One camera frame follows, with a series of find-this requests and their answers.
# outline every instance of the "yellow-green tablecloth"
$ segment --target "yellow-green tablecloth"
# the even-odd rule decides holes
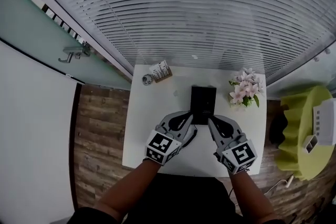
[[[313,134],[313,107],[329,98],[332,95],[323,86],[281,98],[281,105],[287,105],[289,110],[284,111],[288,125],[283,131],[285,140],[280,144],[281,152],[276,158],[280,170],[290,170],[300,180],[310,180],[325,168],[334,146],[317,145],[307,154],[302,151],[302,145],[306,137]]]

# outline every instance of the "black box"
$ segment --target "black box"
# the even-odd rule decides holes
[[[208,117],[215,112],[216,88],[191,87],[190,111],[194,118],[192,124],[207,125]]]

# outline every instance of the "person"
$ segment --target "person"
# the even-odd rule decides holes
[[[79,208],[74,223],[256,223],[284,224],[246,171],[230,175],[243,216],[235,213],[216,178],[159,174],[161,165],[145,159],[112,186],[93,208]]]

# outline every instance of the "forearm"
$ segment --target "forearm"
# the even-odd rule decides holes
[[[271,203],[245,171],[230,175],[230,178],[244,217],[253,223],[277,219]]]
[[[95,208],[121,221],[144,194],[160,167],[154,161],[143,162],[112,186],[96,203]]]

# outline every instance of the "wooden floor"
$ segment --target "wooden floor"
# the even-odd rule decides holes
[[[80,207],[92,206],[105,190],[132,170],[121,165],[129,95],[129,91],[82,87],[74,148],[76,194]],[[267,130],[279,108],[278,101],[267,102]],[[277,153],[278,149],[268,141],[267,131],[260,174],[252,176],[264,193],[277,181],[291,175],[291,172],[282,172],[276,167],[274,156]],[[316,178],[309,182],[294,179],[288,189],[281,182],[267,194],[276,213],[286,223],[291,221],[293,214],[297,214],[293,223],[303,223],[323,198],[324,205],[330,201],[336,181],[336,151]],[[219,180],[228,191],[231,190],[228,178]],[[236,202],[234,193],[231,198]]]

